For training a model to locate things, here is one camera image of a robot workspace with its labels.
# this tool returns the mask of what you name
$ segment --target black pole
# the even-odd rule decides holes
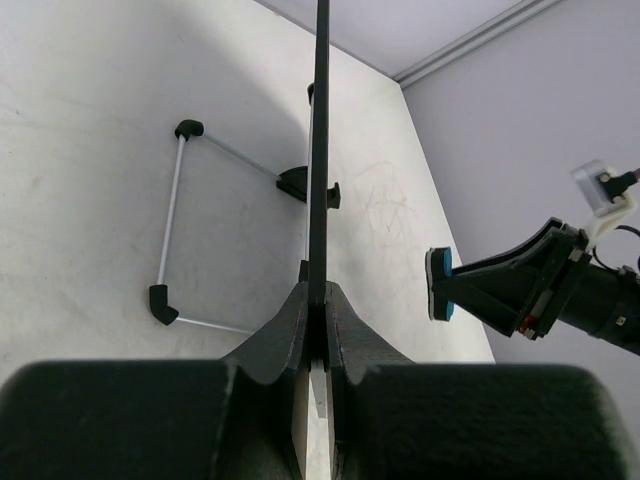
[[[329,176],[329,0],[318,0],[315,90],[311,134],[309,306],[323,307],[327,283],[327,186]]]

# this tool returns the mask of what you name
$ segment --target cable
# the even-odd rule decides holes
[[[638,238],[640,238],[640,230],[638,230],[635,227],[632,227],[630,225],[618,225],[616,228],[616,230],[624,230],[625,232],[631,232],[634,233]],[[592,255],[594,260],[605,270],[609,270],[610,272],[615,272],[617,269],[615,268],[611,268],[608,265],[605,265],[602,260],[600,260],[600,257],[598,257],[598,252],[596,251],[597,247],[593,247],[592,250]],[[637,268],[638,268],[638,272],[640,272],[640,256],[638,257],[638,261],[637,261]]]

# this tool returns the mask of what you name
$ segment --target gray wall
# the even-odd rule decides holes
[[[574,167],[640,167],[639,18],[637,0],[566,0],[405,92],[463,261],[515,246],[550,216],[583,225]],[[615,233],[599,250],[635,266],[640,242]],[[640,445],[640,358],[560,323],[536,342],[488,333],[499,362],[595,373]]]

